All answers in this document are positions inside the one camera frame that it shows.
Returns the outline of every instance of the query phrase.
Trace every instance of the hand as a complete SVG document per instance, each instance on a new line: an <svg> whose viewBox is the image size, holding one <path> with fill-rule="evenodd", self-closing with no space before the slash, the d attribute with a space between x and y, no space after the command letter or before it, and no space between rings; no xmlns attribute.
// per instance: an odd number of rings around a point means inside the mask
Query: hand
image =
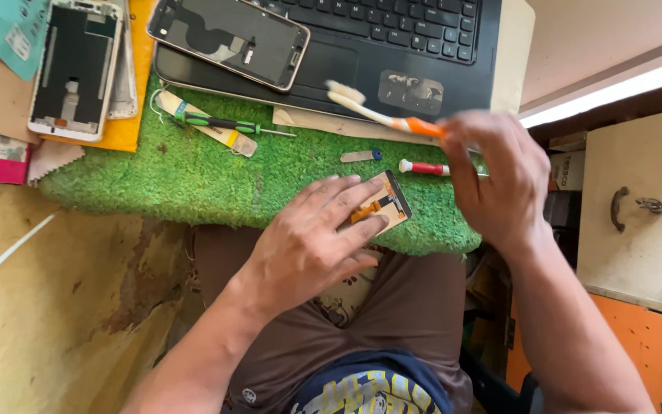
<svg viewBox="0 0 662 414"><path fill-rule="evenodd" d="M385 215L338 233L336 228L381 188L379 179L360 184L359 176L352 175L328 177L300 191L275 216L234 277L244 298L269 321L341 279L377 266L377 259L358 250L387 226Z"/></svg>
<svg viewBox="0 0 662 414"><path fill-rule="evenodd" d="M456 206L469 225L503 256L550 237L543 218L550 162L520 122L507 114L461 113L439 124ZM489 177L478 179L467 146L478 145Z"/></svg>

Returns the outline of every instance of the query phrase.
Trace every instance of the green screwdriver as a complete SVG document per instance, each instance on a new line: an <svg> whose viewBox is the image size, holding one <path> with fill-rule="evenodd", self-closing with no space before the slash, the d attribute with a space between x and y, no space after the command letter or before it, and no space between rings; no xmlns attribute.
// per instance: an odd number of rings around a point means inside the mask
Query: green screwdriver
<svg viewBox="0 0 662 414"><path fill-rule="evenodd" d="M273 133L283 136L297 136L294 133L281 133L280 131L264 130L260 125L254 124L253 122L232 121L231 119L214 118L199 112L176 113L175 118L191 125L198 125L201 127L210 125L217 128L237 130L241 133Z"/></svg>

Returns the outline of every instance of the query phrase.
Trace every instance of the laptop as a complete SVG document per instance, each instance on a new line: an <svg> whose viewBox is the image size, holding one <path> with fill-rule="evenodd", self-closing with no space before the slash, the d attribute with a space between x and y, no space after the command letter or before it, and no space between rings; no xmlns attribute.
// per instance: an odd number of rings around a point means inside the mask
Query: laptop
<svg viewBox="0 0 662 414"><path fill-rule="evenodd" d="M363 117L329 100L324 81L352 86L366 96L367 108L390 117L432 122L490 106L501 0L254 3L311 31L288 93L161 43L158 76L185 88L354 118Z"/></svg>

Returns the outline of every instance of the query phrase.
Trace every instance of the toothbrush bristles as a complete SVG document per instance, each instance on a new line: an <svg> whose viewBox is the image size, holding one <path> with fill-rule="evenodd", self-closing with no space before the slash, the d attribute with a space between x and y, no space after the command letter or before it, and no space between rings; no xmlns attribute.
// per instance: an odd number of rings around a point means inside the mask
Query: toothbrush bristles
<svg viewBox="0 0 662 414"><path fill-rule="evenodd" d="M326 80L326 86L328 87L329 92L334 92L343 97L347 97L359 105L362 105L367 99L359 90L350 86L342 85L339 82L336 82L336 80Z"/></svg>

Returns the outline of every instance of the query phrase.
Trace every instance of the lap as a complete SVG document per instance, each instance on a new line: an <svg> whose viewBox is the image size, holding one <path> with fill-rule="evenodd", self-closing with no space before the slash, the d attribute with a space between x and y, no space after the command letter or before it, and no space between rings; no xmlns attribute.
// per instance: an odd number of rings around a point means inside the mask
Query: lap
<svg viewBox="0 0 662 414"><path fill-rule="evenodd" d="M207 306L241 269L261 234L255 228L197 227L193 254ZM253 412L278 411L308 376L347 353L406 348L438 376L455 408L466 411L471 381L458 366L464 272L456 256L389 253L346 329L336 328L310 302L284 312L262 330L234 371L229 383L234 403Z"/></svg>

